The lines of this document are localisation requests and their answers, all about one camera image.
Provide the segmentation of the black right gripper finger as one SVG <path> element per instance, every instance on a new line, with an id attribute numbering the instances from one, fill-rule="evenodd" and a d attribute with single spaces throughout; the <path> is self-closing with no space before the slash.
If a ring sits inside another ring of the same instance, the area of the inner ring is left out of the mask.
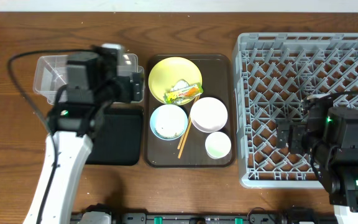
<path id="1" fill-rule="evenodd" d="M 291 154 L 304 154 L 302 146 L 303 135 L 305 134 L 305 125 L 291 125 L 288 136 L 288 150 Z"/>
<path id="2" fill-rule="evenodd" d="M 286 147 L 290 135 L 290 126 L 289 121 L 277 121 L 277 148 Z"/>

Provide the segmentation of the green snack wrapper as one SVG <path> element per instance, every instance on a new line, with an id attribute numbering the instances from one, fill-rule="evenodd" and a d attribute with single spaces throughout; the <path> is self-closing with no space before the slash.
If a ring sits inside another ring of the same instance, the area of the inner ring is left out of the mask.
<path id="1" fill-rule="evenodd" d="M 202 86 L 200 84 L 194 84 L 185 88 L 181 88 L 175 91 L 170 91 L 164 94 L 164 100 L 167 104 L 179 105 L 185 100 L 192 100 L 196 96 L 203 93 Z"/>

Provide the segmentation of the blue bowl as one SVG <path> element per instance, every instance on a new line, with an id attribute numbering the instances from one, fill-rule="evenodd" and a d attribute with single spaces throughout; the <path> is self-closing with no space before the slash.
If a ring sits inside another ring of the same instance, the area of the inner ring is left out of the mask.
<path id="1" fill-rule="evenodd" d="M 153 111 L 150 117 L 150 129 L 164 141 L 180 138 L 188 127 L 185 111 L 177 105 L 162 105 Z"/>

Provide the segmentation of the white green cup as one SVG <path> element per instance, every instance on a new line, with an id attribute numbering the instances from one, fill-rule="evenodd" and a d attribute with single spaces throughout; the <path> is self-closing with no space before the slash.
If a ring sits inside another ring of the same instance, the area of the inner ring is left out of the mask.
<path id="1" fill-rule="evenodd" d="M 205 141 L 207 155 L 212 159 L 221 159 L 231 151 L 231 140 L 223 132 L 211 133 Z"/>

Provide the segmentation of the pink bowl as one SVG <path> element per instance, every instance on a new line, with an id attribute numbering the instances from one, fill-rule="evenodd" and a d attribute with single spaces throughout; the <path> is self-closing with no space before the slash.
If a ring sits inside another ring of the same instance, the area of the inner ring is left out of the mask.
<path id="1" fill-rule="evenodd" d="M 199 99 L 190 111 L 192 124 L 204 133 L 222 129 L 228 120 L 227 108 L 222 101 L 213 97 Z"/>

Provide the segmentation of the white tissue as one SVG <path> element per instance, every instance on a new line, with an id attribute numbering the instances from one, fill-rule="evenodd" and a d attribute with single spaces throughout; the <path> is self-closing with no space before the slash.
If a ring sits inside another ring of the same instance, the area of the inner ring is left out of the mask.
<path id="1" fill-rule="evenodd" d="M 189 84 L 188 82 L 186 82 L 185 80 L 179 80 L 177 81 L 177 83 L 171 88 L 171 91 L 177 91 L 180 90 L 182 88 L 186 88 L 188 87 Z"/>

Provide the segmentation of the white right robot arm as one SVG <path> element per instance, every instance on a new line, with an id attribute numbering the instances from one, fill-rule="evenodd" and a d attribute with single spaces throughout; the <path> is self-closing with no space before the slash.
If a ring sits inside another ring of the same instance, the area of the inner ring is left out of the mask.
<path id="1" fill-rule="evenodd" d="M 277 124 L 277 148 L 308 155 L 329 194 L 338 223 L 358 223 L 358 110 L 334 105 L 333 96 L 305 100 L 303 122 Z"/>

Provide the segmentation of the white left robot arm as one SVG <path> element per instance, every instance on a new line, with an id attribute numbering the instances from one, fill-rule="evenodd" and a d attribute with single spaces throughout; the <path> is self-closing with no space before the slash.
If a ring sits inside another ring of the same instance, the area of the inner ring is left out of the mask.
<path id="1" fill-rule="evenodd" d="M 68 82 L 56 92 L 53 108 L 40 120 L 48 132 L 45 160 L 25 223 L 68 223 L 83 167 L 93 145 L 119 138 L 105 120 L 115 103 L 137 103 L 144 95 L 142 74 L 119 72 L 119 44 L 68 49 Z"/>

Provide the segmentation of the clear plastic waste bin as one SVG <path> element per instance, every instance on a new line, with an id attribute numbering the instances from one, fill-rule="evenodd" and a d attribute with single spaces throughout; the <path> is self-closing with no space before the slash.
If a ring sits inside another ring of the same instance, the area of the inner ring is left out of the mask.
<path id="1" fill-rule="evenodd" d="M 67 57 L 68 55 L 46 55 L 37 61 L 33 91 L 46 97 L 50 105 L 54 104 L 57 90 L 67 84 Z M 136 54 L 124 54 L 117 70 L 121 76 L 131 76 L 135 72 L 144 76 L 144 68 L 138 65 Z"/>

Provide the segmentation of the grey dishwasher rack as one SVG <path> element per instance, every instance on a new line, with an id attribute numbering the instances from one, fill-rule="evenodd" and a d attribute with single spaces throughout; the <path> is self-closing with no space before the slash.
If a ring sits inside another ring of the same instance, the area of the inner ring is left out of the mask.
<path id="1" fill-rule="evenodd" d="M 232 58 L 240 184 L 320 189 L 308 156 L 276 147 L 276 123 L 305 121 L 302 101 L 325 93 L 358 110 L 358 33 L 243 33 Z"/>

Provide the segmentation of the black waste tray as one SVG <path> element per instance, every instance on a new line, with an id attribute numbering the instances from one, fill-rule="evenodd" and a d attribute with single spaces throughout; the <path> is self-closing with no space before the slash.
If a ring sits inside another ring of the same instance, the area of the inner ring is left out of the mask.
<path id="1" fill-rule="evenodd" d="M 89 165 L 133 166 L 140 157 L 143 111 L 110 108 L 104 112 L 104 124 L 99 130 Z"/>

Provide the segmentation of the yellow plate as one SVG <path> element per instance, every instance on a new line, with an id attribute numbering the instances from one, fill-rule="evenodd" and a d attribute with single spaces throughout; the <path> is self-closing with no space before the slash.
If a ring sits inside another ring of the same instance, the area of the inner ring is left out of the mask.
<path id="1" fill-rule="evenodd" d="M 201 71 L 192 61 L 183 57 L 169 57 L 152 67 L 148 86 L 153 97 L 165 103 L 164 94 L 181 80 L 189 85 L 203 83 Z"/>

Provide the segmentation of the wooden chopstick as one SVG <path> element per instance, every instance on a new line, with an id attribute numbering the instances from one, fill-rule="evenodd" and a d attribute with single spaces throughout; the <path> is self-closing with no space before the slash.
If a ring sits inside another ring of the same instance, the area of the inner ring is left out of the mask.
<path id="1" fill-rule="evenodd" d="M 179 149 L 179 153 L 178 153 L 178 158 L 179 158 L 179 159 L 181 158 L 181 155 L 182 155 L 182 153 L 183 153 L 183 149 L 184 149 L 184 147 L 185 147 L 186 139 L 187 139 L 187 137 L 188 137 L 188 133 L 190 132 L 191 125 L 192 125 L 192 121 L 191 121 L 191 119 L 190 119 L 189 128 L 188 128 L 187 132 L 185 133 L 185 138 L 184 138 L 184 140 L 183 140 L 183 142 L 182 142 L 181 148 Z"/>
<path id="2" fill-rule="evenodd" d="M 194 99 L 194 101 L 193 101 L 193 104 L 195 104 L 195 103 L 199 100 L 199 98 L 200 98 L 200 95 L 196 96 L 195 99 Z M 178 150 L 181 148 L 182 142 L 183 142 L 183 140 L 184 140 L 184 138 L 185 138 L 185 133 L 187 132 L 187 130 L 188 130 L 188 128 L 189 128 L 190 119 L 191 119 L 191 118 L 190 118 L 190 115 L 189 115 L 189 116 L 188 116 L 187 127 L 186 127 L 186 129 L 185 129 L 185 132 L 182 134 L 182 136 L 181 136 L 181 138 L 180 138 L 180 141 L 179 141 L 179 144 L 178 144 L 178 147 L 177 147 Z"/>

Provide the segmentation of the brown serving tray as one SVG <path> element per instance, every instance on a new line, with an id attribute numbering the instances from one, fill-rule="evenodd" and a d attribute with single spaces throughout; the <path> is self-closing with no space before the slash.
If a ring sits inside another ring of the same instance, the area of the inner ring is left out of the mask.
<path id="1" fill-rule="evenodd" d="M 217 98 L 224 103 L 228 111 L 228 120 L 222 128 L 231 140 L 231 151 L 223 158 L 212 159 L 205 148 L 207 133 L 201 132 L 196 127 L 190 128 L 185 147 L 178 158 L 180 150 L 177 148 L 180 140 L 164 141 L 152 133 L 150 117 L 155 109 L 162 105 L 149 88 L 145 91 L 145 138 L 144 158 L 148 165 L 154 168 L 212 168 L 227 167 L 235 160 L 236 125 L 233 112 L 233 84 L 230 60 L 221 54 L 184 55 L 200 69 L 203 79 L 204 97 Z"/>

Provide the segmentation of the black rail at table edge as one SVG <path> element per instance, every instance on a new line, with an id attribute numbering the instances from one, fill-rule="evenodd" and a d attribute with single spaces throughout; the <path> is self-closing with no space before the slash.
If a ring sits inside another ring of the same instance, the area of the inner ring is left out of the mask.
<path id="1" fill-rule="evenodd" d="M 83 213 L 71 215 L 70 223 L 110 224 L 337 224 L 334 215 L 321 215 L 310 208 L 292 207 L 282 212 L 269 212 L 255 207 L 246 214 L 190 214 L 190 213 L 116 213 L 108 206 L 96 204 Z"/>

